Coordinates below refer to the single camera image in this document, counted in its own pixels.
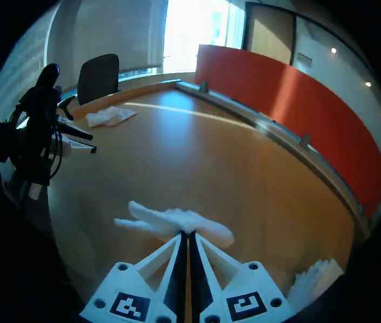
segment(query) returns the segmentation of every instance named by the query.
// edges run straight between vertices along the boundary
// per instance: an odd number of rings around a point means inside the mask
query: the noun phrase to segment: black chair backrest
[[[119,87],[119,57],[106,54],[89,61],[81,67],[78,80],[80,105],[117,92]]]

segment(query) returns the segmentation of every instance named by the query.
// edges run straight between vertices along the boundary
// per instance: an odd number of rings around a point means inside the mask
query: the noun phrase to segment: orange partition
[[[381,201],[381,154],[358,116],[331,90],[274,59],[200,45],[196,83],[262,112],[310,144],[348,183],[369,217]]]

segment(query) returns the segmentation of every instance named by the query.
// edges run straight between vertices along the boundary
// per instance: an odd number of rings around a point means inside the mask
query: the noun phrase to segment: sunlight
[[[170,0],[163,72],[194,72],[199,44],[225,46],[227,16],[226,0]]]
[[[137,107],[145,107],[145,108],[155,108],[155,109],[162,109],[162,110],[168,110],[168,111],[176,111],[176,112],[181,112],[189,115],[195,115],[198,117],[203,117],[203,118],[208,118],[216,121],[221,121],[221,122],[226,122],[230,123],[233,125],[238,125],[243,128],[248,128],[254,130],[254,128],[248,124],[245,124],[243,122],[231,120],[231,119],[226,119],[222,118],[219,116],[213,116],[207,113],[202,113],[202,112],[197,112],[197,111],[190,111],[190,110],[183,110],[183,109],[178,109],[178,108],[173,108],[173,107],[167,107],[167,106],[158,106],[155,104],[147,104],[147,103],[137,103],[137,102],[126,102],[123,104],[124,106],[137,106]]]

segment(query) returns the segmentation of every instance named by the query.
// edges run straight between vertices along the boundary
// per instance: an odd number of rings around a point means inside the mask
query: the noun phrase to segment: window
[[[134,71],[119,73],[119,82],[125,81],[126,79],[135,78],[138,76],[149,76],[156,74],[157,68],[143,68],[136,69]]]
[[[169,0],[163,72],[194,72],[199,44],[225,46],[227,0]]]

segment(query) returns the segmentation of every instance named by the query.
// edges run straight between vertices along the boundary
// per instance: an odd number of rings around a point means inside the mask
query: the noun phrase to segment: white cloth
[[[307,272],[295,275],[295,283],[288,293],[288,303],[299,312],[313,303],[336,279],[343,270],[334,259],[319,260]]]
[[[90,128],[97,127],[98,125],[116,125],[128,118],[136,115],[136,112],[129,109],[122,109],[117,107],[109,107],[105,110],[100,110],[96,113],[88,113],[86,119]]]
[[[224,225],[208,220],[196,212],[178,208],[159,212],[142,205],[129,202],[129,212],[138,221],[114,219],[118,227],[150,232],[162,240],[169,240],[181,230],[186,233],[196,231],[213,244],[226,248],[234,242],[232,232]]]

